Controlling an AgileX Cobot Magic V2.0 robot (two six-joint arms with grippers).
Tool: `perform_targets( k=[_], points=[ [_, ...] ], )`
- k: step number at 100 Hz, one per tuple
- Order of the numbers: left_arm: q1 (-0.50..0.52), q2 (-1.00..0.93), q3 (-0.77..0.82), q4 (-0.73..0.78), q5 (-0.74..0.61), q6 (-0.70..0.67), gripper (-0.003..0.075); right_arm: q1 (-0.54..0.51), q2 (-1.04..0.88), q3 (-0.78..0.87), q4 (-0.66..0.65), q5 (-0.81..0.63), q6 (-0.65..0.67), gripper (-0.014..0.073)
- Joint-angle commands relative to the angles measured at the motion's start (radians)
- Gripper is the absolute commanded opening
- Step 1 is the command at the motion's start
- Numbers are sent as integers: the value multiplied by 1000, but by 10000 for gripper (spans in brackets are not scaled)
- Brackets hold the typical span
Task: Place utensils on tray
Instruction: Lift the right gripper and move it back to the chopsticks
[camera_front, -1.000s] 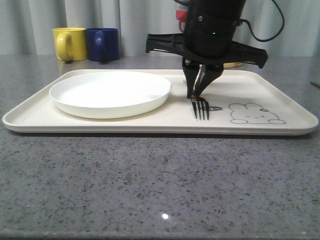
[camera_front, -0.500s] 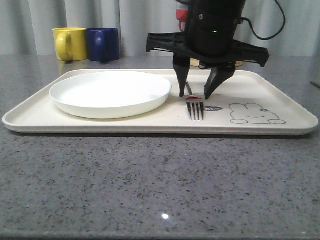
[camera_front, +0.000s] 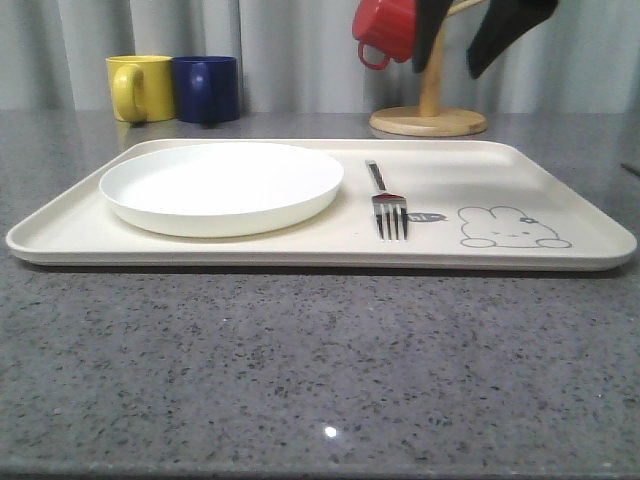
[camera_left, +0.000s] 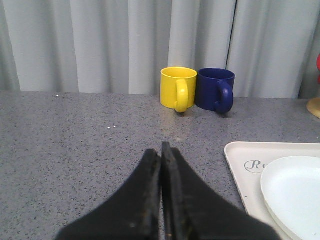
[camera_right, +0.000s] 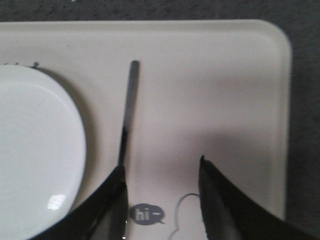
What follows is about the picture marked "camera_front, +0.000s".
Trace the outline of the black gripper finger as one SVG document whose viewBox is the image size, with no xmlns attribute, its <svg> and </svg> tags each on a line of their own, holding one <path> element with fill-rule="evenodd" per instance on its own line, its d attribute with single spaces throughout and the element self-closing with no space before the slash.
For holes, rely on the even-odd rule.
<svg viewBox="0 0 640 480">
<path fill-rule="evenodd" d="M 453 0 L 415 1 L 415 40 L 411 59 L 414 73 L 425 70 L 442 23 L 453 3 Z"/>
<path fill-rule="evenodd" d="M 467 49 L 470 76 L 478 79 L 516 40 L 548 20 L 557 0 L 491 0 Z"/>
</svg>

